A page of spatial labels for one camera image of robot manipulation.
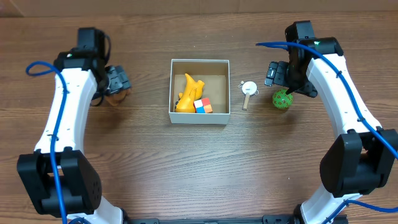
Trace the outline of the green patterned ball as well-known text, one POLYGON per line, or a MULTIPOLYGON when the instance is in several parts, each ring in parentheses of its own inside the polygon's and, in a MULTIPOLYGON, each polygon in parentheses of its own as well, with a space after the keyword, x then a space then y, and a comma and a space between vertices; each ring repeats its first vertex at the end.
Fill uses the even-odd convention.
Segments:
POLYGON ((272 103, 278 109, 288 109, 294 100, 294 96, 290 94, 286 94, 287 90, 280 89, 277 90, 272 96, 272 103))

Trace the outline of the brown capybara plush toy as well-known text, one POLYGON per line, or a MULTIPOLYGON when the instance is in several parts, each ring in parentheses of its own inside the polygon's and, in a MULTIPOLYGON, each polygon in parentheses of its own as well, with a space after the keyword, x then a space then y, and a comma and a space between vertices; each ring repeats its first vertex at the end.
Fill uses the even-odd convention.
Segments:
POLYGON ((111 106, 117 106, 130 94, 130 92, 131 92, 130 89, 122 90, 119 93, 110 96, 105 96, 105 100, 111 106))

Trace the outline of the yellow rubber dolphin toy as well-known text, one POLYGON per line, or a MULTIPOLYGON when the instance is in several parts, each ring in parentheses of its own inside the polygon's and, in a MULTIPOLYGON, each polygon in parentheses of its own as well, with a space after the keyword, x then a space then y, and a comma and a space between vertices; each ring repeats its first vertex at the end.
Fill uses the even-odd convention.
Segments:
POLYGON ((205 83, 201 80, 195 81, 189 74, 185 74, 186 86, 184 92, 178 94, 178 103, 175 106, 176 113, 194 113, 194 101, 199 100, 203 94, 205 83))

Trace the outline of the colourful puzzle cube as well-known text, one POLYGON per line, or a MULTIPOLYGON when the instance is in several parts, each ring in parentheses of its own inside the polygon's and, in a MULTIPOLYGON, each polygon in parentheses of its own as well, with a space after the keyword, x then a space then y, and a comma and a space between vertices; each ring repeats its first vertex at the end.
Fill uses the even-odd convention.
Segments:
POLYGON ((202 98, 193 102, 196 113, 212 113, 213 108, 209 98, 202 98))

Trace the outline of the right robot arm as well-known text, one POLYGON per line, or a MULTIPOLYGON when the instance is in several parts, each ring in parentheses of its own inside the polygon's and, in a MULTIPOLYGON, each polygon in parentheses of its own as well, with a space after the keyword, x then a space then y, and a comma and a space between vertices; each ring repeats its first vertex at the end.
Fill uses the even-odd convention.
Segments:
POLYGON ((264 83, 280 85, 276 107, 285 108, 291 94, 320 97, 335 141, 320 162, 321 184, 296 206, 288 223, 346 223, 342 211, 360 204, 363 195, 384 187, 397 159, 397 131, 384 129, 357 91, 341 45, 334 37, 318 38, 310 21, 296 21, 283 42, 269 48, 288 51, 288 62, 271 62, 264 83))

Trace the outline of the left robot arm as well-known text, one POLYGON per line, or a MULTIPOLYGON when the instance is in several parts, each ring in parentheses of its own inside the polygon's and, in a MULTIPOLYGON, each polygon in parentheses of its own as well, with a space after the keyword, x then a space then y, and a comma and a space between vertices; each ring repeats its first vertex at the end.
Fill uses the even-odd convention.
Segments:
POLYGON ((31 154, 21 154, 17 172, 41 215, 63 223, 128 223, 127 213, 105 199, 100 176, 85 157, 83 142, 89 108, 105 97, 123 100, 131 83, 122 66, 109 65, 111 41, 102 30, 78 30, 77 45, 53 63, 31 68, 54 73, 55 92, 45 129, 31 154))

